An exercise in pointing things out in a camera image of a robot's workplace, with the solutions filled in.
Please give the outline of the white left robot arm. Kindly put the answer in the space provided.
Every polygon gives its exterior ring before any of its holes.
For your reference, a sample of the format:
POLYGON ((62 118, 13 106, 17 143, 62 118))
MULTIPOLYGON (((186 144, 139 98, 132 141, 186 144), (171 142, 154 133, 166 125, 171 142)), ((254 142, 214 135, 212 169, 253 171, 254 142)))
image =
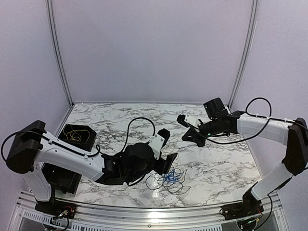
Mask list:
POLYGON ((170 133, 166 129, 154 134, 148 142, 128 145, 115 155, 98 150, 87 152, 53 136, 45 130, 45 123, 36 120, 10 135, 14 138, 6 166, 21 174, 38 203, 50 214, 57 214, 61 204, 54 198, 54 189, 47 182, 38 163, 43 162, 78 173, 102 185, 133 186, 154 171, 159 175, 169 172, 177 153, 162 158, 162 148, 170 133))

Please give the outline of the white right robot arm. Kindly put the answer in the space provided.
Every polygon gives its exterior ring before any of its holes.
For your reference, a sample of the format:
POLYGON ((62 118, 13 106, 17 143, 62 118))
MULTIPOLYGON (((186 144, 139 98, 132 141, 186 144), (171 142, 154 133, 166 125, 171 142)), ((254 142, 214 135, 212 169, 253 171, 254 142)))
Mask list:
POLYGON ((247 108, 230 111, 221 98, 209 100, 203 106, 208 122, 192 115, 178 116, 177 122, 188 128, 182 139, 199 147, 206 141, 217 145, 246 142, 262 172, 262 180, 239 203, 242 215, 250 215, 257 208, 256 200, 307 170, 308 127, 303 118, 275 118, 271 106, 267 116, 250 113, 247 108))

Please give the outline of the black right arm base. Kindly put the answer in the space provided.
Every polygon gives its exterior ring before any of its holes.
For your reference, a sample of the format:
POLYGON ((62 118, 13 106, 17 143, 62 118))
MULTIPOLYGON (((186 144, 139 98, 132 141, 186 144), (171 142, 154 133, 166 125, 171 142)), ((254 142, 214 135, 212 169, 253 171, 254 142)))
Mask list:
POLYGON ((250 192, 246 192, 241 202, 223 205, 219 213, 225 220, 232 220, 260 214, 263 211, 261 200, 257 200, 250 192))

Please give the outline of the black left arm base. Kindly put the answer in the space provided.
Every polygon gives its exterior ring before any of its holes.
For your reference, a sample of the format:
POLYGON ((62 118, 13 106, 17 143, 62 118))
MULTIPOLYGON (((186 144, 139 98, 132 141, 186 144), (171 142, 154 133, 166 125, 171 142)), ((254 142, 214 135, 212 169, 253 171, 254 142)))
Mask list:
POLYGON ((75 217, 77 205, 74 203, 54 200, 51 202, 37 201, 35 210, 52 215, 56 218, 68 218, 73 219, 75 217))

